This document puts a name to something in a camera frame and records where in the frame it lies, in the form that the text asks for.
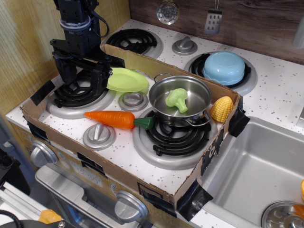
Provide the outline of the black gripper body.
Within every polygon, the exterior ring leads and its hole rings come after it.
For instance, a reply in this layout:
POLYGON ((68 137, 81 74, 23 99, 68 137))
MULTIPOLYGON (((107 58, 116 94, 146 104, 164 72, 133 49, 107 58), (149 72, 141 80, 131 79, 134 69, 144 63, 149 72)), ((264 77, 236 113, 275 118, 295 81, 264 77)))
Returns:
POLYGON ((65 39, 52 39, 53 58, 58 69, 109 69, 111 57, 100 49, 98 22, 68 24, 61 22, 65 39))

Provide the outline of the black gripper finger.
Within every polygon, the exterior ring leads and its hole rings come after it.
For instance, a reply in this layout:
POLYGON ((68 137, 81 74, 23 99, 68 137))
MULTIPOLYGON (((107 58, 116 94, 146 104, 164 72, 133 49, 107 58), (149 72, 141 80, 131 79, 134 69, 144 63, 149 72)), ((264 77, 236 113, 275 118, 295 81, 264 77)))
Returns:
POLYGON ((66 85, 71 84, 77 77, 77 69, 70 59, 55 58, 55 64, 58 72, 66 85))
POLYGON ((93 95, 101 95, 107 88, 108 79, 112 74, 112 69, 109 63, 96 63, 92 71, 91 86, 93 95))

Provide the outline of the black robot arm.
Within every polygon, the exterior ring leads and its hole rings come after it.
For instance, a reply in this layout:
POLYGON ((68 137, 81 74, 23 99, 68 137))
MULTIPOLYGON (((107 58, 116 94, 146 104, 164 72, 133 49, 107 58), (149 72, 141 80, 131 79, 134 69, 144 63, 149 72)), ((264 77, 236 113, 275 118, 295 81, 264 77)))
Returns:
POLYGON ((91 74, 93 96, 99 96, 107 87, 111 73, 111 58, 101 49, 100 21, 107 22, 95 11, 96 0, 56 0, 60 12, 60 26, 65 39, 53 39, 53 58, 66 85, 77 77, 77 68, 91 74))

